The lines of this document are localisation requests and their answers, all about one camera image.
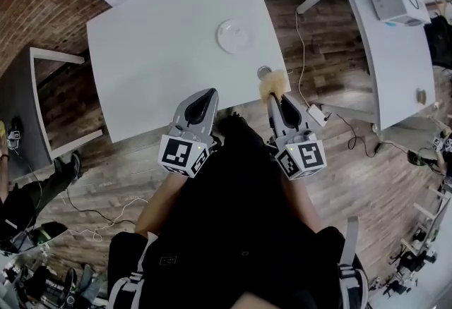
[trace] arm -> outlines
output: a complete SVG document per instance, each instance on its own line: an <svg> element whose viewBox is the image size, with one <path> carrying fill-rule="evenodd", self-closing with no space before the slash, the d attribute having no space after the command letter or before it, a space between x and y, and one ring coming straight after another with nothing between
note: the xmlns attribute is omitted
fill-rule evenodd
<svg viewBox="0 0 452 309"><path fill-rule="evenodd" d="M187 177L185 176L168 174L167 178L140 214L135 226L135 232L137 234L147 238L148 232L156 235L160 233L186 180Z"/></svg>
<svg viewBox="0 0 452 309"><path fill-rule="evenodd" d="M313 232L318 233L322 230L319 214L308 196L303 179L290 181L284 176L282 185L295 215Z"/></svg>
<svg viewBox="0 0 452 309"><path fill-rule="evenodd" d="M3 126L3 130L0 129L0 156L8 154L8 144L6 142L6 132L4 130L4 124L0 121L0 125ZM0 200L5 202L8 197L8 157L3 156L0 158Z"/></svg>
<svg viewBox="0 0 452 309"><path fill-rule="evenodd" d="M443 154L440 152L435 152L436 153L436 161L438 162L438 167L439 167L439 171L441 171L441 173L443 175L446 175L447 173L447 163L445 163L444 158L443 158Z"/></svg>

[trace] wooden floor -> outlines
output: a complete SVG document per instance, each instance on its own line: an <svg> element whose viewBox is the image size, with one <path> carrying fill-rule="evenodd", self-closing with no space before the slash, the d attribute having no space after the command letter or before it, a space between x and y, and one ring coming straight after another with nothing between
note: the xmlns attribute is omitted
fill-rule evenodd
<svg viewBox="0 0 452 309"><path fill-rule="evenodd" d="M266 0L289 72L291 95L299 101L302 100L297 85L303 50L295 30L295 8L303 1ZM347 0L322 0L300 18L299 25L306 45L301 86L306 98L342 100L352 105L357 97L369 97L365 53ZM451 82L446 72L438 68L434 72L441 118L451 103ZM47 83L40 90L40 101L54 147L105 127L89 63L74 66ZM250 126L264 139L269 138L266 108L260 102L252 102L245 104L243 111ZM349 122L363 136L372 155L377 139L370 125ZM115 144L105 135L82 147L85 173L69 188L73 204L115 218L134 198L150 198L165 177L157 164L157 152L160 136L166 131L161 128ZM311 199L325 225L343 231L349 216L359 216L359 256L369 278L385 275L389 271L388 256L413 226L412 204L428 201L427 187L436 188L441 177L426 167L410 165L405 153L394 146L385 145L374 158L366 157L360 141L354 150L348 150L352 133L337 116L331 117L318 136L323 139L328 167L306 180ZM50 167L37 175L44 178L51 172ZM143 206L144 202L135 202L126 208L121 219L137 220ZM74 231L108 225L94 212L77 212L66 193L44 209L40 222L49 220L57 220ZM102 242L93 240L89 233L68 232L51 243L46 262L60 275L68 266L78 268L77 263L82 262L102 271L107 265L109 242L122 230L131 231L133 225L123 223L99 231Z"/></svg>

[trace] brick wall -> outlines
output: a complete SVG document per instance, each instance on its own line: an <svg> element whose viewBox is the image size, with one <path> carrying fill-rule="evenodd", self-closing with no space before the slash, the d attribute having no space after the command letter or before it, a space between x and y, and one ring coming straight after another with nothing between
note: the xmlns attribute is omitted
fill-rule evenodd
<svg viewBox="0 0 452 309"><path fill-rule="evenodd" d="M83 52L86 22L108 8L104 0L0 0L0 75L26 44ZM37 64L38 82L56 67L48 61Z"/></svg>

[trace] black pants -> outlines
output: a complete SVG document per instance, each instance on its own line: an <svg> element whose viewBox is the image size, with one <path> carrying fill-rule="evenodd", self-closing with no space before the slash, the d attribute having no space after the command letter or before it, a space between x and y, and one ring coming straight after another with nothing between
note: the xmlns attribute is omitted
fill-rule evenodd
<svg viewBox="0 0 452 309"><path fill-rule="evenodd" d="M72 180L73 176L70 175L69 172L56 171L46 180L40 181L39 183L33 181L32 183L24 185L20 190L31 197L37 217L50 201L67 189Z"/></svg>

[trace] white plate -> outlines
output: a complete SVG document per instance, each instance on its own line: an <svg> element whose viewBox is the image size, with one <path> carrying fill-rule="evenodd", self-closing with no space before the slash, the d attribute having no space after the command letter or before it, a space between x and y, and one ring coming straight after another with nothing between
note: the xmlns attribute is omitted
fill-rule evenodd
<svg viewBox="0 0 452 309"><path fill-rule="evenodd" d="M235 19L221 23L217 30L217 41L227 53L238 54L251 46L251 36L244 25Z"/></svg>

